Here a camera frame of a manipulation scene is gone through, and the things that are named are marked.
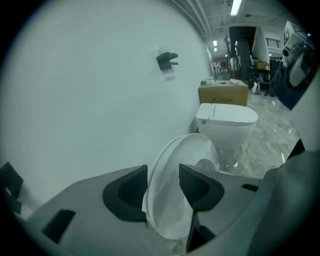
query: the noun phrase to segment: white toilet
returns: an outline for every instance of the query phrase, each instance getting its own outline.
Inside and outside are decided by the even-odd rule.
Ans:
[[[196,113],[199,133],[218,150],[236,150],[248,141],[258,114],[246,106],[202,103]]]

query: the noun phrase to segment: wall-mounted hook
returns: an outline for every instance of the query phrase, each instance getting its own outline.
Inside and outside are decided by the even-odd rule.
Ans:
[[[170,53],[168,51],[156,57],[160,70],[170,70],[172,69],[172,65],[179,65],[178,62],[170,62],[170,60],[177,57],[178,57],[178,54]]]

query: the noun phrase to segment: fluorescent light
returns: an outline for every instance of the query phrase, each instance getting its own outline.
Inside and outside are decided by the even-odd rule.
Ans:
[[[231,8],[231,16],[237,16],[242,0],[233,0],[232,8]]]

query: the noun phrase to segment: toilet seat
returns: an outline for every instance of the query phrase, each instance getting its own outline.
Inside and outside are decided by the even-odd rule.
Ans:
[[[202,103],[195,117],[220,126],[250,126],[258,120],[258,114],[246,106],[215,103]]]

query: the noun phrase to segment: cardboard box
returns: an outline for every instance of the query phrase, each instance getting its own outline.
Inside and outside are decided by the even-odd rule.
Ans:
[[[200,103],[222,103],[247,106],[247,84],[208,84],[199,87]]]
[[[258,69],[258,70],[270,70],[270,64],[264,61],[254,60],[253,66],[255,69]]]

